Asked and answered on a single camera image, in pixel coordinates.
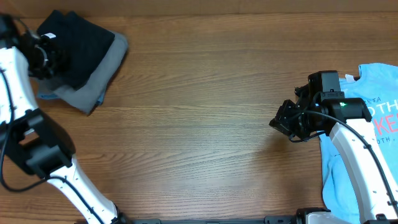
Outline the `black t-shirt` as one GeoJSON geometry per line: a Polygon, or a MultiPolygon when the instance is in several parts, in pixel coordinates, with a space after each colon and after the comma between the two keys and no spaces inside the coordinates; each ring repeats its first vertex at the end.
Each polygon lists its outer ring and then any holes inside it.
{"type": "Polygon", "coordinates": [[[87,21],[74,11],[64,15],[54,10],[41,23],[37,33],[54,34],[55,45],[66,51],[70,64],[61,74],[61,82],[76,90],[85,85],[115,38],[111,31],[87,21]]]}

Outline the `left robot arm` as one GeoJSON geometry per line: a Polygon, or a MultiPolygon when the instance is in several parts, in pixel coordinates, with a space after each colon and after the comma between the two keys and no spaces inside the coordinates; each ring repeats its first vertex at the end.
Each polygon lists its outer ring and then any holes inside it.
{"type": "Polygon", "coordinates": [[[69,55],[49,37],[25,29],[20,34],[15,17],[1,14],[1,157],[8,157],[39,181],[10,192],[25,192],[48,183],[66,196],[86,223],[129,223],[86,176],[75,156],[68,133],[43,112],[29,78],[52,78],[69,66],[69,55]]]}

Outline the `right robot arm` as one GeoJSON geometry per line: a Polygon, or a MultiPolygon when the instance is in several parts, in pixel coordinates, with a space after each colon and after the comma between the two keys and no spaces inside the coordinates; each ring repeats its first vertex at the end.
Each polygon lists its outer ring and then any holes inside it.
{"type": "Polygon", "coordinates": [[[295,88],[298,101],[285,100],[270,126],[291,142],[325,134],[348,172],[361,223],[397,223],[397,184],[376,141],[371,114],[361,98],[346,98],[338,72],[319,71],[295,88]]]}

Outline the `folded grey shorts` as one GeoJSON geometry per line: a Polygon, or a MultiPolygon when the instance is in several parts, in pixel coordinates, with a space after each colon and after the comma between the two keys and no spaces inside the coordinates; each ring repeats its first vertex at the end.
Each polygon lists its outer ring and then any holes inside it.
{"type": "Polygon", "coordinates": [[[104,100],[107,86],[121,66],[129,44],[124,35],[115,33],[106,55],[80,89],[68,85],[55,86],[50,80],[38,80],[36,96],[43,100],[61,99],[85,114],[90,114],[104,100]]]}

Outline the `light blue printed t-shirt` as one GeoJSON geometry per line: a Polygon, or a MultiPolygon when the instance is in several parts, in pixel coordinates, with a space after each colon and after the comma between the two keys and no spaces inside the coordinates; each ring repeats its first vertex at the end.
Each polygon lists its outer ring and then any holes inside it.
{"type": "Polygon", "coordinates": [[[340,79],[346,98],[361,98],[372,120],[337,123],[320,136],[323,201],[337,218],[364,223],[397,218],[397,67],[362,64],[360,78],[340,79]]]}

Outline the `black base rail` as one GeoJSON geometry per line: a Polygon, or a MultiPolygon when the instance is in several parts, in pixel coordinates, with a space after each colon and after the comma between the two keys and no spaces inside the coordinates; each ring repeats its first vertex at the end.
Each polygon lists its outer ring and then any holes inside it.
{"type": "Polygon", "coordinates": [[[132,224],[304,224],[305,218],[296,215],[269,215],[264,218],[202,219],[202,220],[161,220],[134,219],[132,224]]]}

